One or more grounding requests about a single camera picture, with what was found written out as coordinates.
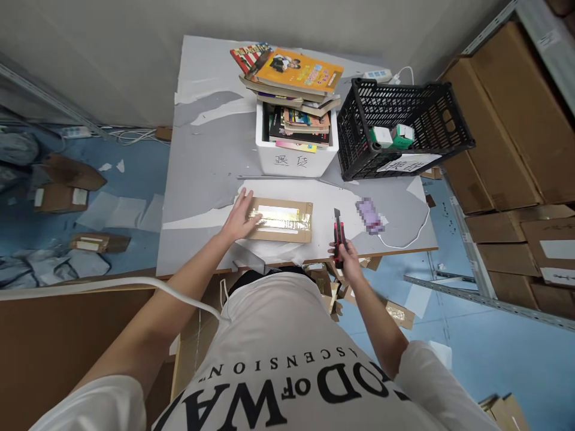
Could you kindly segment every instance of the person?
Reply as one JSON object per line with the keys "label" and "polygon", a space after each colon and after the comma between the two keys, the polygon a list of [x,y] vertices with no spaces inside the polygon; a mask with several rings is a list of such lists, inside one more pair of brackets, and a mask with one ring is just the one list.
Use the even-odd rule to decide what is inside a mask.
{"label": "person", "polygon": [[292,60],[290,57],[277,54],[271,60],[270,67],[274,68],[276,72],[283,73],[287,68],[299,69],[301,66],[299,65],[299,59]]}
{"label": "person", "polygon": [[[246,221],[252,194],[240,192],[222,230],[169,280],[172,288],[202,298],[228,248],[259,221]],[[498,430],[431,347],[406,340],[347,245],[339,249],[344,276],[379,364],[331,320],[308,277],[261,277],[232,292],[203,363],[153,429]],[[158,290],[32,430],[144,430],[144,400],[195,311]]]}

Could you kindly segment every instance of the table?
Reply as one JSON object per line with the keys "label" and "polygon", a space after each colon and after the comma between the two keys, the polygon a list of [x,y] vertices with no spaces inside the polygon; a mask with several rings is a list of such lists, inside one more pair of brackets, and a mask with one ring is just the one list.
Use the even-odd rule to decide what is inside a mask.
{"label": "table", "polygon": [[[175,95],[163,224],[225,207],[233,202],[243,183],[237,176],[262,175],[255,145],[256,99],[239,81],[241,71],[229,54],[230,49],[248,44],[250,42],[191,36],[184,38]],[[336,93],[341,94],[342,98],[349,91],[352,77],[383,66],[380,59],[335,57],[316,51],[294,50],[343,65],[344,74],[336,88]],[[344,183],[336,157],[321,179],[350,190],[357,196],[371,198],[377,210],[382,211],[389,222],[385,241],[390,245],[404,245],[414,239],[429,211],[420,177]],[[263,197],[288,199],[277,194]],[[301,199],[291,200],[308,201],[305,193],[302,193]],[[342,221],[347,225],[348,220],[344,218]],[[316,232],[319,234],[319,229],[322,229],[322,233],[327,229],[332,236],[333,219],[316,220],[312,216],[312,222],[314,237]],[[175,273],[219,230],[218,226],[162,229],[156,275]],[[377,236],[370,236],[366,232],[355,236],[353,242],[362,256],[437,249],[431,220],[427,221],[417,241],[405,250],[386,247]],[[318,244],[316,248],[313,258],[307,260],[327,260],[327,246],[320,247]],[[218,270],[233,268],[233,260],[227,254]]]}

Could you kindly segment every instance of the white wall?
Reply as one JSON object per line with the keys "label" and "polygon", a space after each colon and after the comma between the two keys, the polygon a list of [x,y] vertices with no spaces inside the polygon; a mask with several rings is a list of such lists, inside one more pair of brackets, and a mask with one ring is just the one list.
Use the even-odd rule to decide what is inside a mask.
{"label": "white wall", "polygon": [[411,65],[421,82],[435,78],[502,4],[4,0],[0,53],[101,123],[170,125],[183,35],[382,57],[393,71]]}

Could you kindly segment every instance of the red box cutter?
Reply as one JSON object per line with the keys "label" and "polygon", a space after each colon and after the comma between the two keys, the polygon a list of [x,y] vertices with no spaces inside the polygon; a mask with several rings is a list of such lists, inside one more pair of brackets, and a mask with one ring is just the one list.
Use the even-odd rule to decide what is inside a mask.
{"label": "red box cutter", "polygon": [[340,215],[341,215],[340,210],[338,210],[337,208],[334,208],[334,214],[335,214],[334,262],[335,262],[335,267],[337,269],[342,269],[343,268],[343,260],[340,258],[340,244],[343,244],[343,246],[346,248],[347,251],[349,251],[349,249],[347,247],[346,234],[343,231],[343,222],[340,221]]}

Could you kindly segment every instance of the stack of books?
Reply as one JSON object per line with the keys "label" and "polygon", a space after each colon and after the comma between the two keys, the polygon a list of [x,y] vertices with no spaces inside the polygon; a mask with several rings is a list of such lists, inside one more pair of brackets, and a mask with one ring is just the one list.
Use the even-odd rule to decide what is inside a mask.
{"label": "stack of books", "polygon": [[272,105],[269,136],[278,147],[315,153],[329,146],[330,110],[343,68],[268,44],[230,51],[244,72],[241,82]]}

